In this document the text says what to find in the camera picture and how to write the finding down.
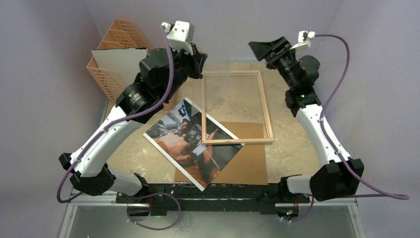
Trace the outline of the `printed photo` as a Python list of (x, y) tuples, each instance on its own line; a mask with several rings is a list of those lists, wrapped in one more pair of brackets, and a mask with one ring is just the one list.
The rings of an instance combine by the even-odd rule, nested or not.
[(243, 143), (204, 144), (203, 140), (237, 139), (221, 123), (206, 117), (189, 98), (183, 99), (153, 124), (143, 136), (187, 179), (204, 191), (243, 148)]

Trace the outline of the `white wooden picture frame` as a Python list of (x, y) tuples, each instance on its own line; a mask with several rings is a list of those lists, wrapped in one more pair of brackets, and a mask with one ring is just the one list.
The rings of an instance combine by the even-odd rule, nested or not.
[[(262, 73), (259, 70), (234, 70), (234, 71), (204, 71), (202, 72), (202, 143), (204, 145), (227, 145), (227, 144), (269, 144), (274, 142), (273, 130), (271, 119), (269, 115), (268, 104), (266, 100), (265, 89), (263, 85)], [(264, 118), (264, 125), (267, 137), (264, 138), (249, 138), (249, 139), (208, 139), (206, 138), (207, 132), (207, 119), (210, 116), (207, 114), (207, 99), (206, 99), (206, 77), (213, 76), (255, 76), (258, 83), (260, 93), (260, 100), (262, 105), (262, 112)]]

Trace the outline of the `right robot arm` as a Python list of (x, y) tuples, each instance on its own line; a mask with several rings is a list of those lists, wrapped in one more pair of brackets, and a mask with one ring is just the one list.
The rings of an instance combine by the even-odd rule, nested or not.
[(277, 70), (289, 86), (285, 92), (286, 106), (307, 133), (320, 164), (310, 177), (282, 177), (279, 198), (289, 202), (297, 194), (306, 194), (325, 201), (355, 195), (364, 165), (340, 146), (322, 113), (324, 106), (314, 88), (319, 77), (318, 59), (310, 55), (298, 59), (296, 49), (285, 37), (271, 42), (250, 41), (248, 45), (256, 59), (264, 60), (268, 69)]

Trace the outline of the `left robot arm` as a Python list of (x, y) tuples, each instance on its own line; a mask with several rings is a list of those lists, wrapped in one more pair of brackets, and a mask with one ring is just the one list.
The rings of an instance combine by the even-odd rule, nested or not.
[(201, 79), (208, 55), (192, 47), (191, 52), (171, 47), (151, 50), (138, 63), (132, 84), (117, 97), (108, 117), (77, 151), (59, 157), (79, 194), (101, 195), (106, 191), (127, 194), (141, 203), (148, 196), (148, 184), (138, 174), (120, 172), (107, 161), (133, 132), (159, 112), (188, 79)]

